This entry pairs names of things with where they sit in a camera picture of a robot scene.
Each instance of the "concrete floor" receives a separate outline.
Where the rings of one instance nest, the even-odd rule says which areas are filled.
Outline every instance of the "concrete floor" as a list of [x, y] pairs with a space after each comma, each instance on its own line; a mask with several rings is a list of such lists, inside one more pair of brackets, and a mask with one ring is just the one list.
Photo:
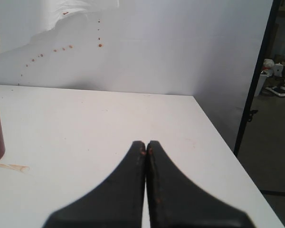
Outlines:
[[[285, 191], [285, 98], [260, 95], [251, 109], [238, 159], [259, 189]], [[285, 197], [265, 198], [285, 225]]]

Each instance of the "white table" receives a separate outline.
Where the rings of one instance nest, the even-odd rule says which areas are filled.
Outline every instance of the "white table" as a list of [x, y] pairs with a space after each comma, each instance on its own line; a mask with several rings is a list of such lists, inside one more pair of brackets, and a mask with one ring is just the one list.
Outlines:
[[[256, 227], [283, 227], [191, 96], [0, 85], [0, 115], [0, 163], [30, 167], [0, 168], [0, 228], [42, 227], [106, 178], [134, 140], [160, 141], [194, 183]], [[150, 227], [146, 199], [142, 227]]]

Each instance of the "black metal frame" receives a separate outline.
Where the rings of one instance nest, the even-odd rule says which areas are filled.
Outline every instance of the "black metal frame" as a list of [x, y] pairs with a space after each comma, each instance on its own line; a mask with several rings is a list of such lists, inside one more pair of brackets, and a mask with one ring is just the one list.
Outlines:
[[[259, 55], [257, 58], [255, 71], [254, 71], [254, 74], [253, 74], [253, 77], [251, 80], [250, 89], [248, 92], [248, 96], [247, 96], [247, 100], [245, 103], [241, 123], [240, 123], [239, 130], [237, 133], [236, 144], [235, 144], [235, 147], [233, 150], [233, 153], [236, 157], [238, 155], [239, 148], [240, 148], [241, 143], [242, 143], [242, 139], [244, 136], [244, 132], [246, 129], [247, 122], [249, 122], [249, 119], [251, 118], [250, 108], [251, 108], [252, 101], [254, 98], [254, 94], [255, 94], [255, 91], [257, 88], [256, 86], [257, 86], [258, 80], [260, 78], [263, 62], [264, 62], [265, 55], [266, 55], [266, 49], [267, 49], [267, 46], [268, 46], [269, 40], [270, 40], [270, 34], [274, 28], [280, 4], [281, 4], [281, 0], [273, 0], [272, 6], [271, 6], [271, 10], [270, 10], [269, 17], [268, 17], [268, 22], [267, 22], [266, 29], [264, 32], [262, 45], [261, 45], [260, 52], [259, 52]], [[265, 195], [285, 197], [285, 192], [282, 192], [282, 191], [270, 191], [270, 190], [260, 190], [260, 191], [262, 194], [265, 194]]]

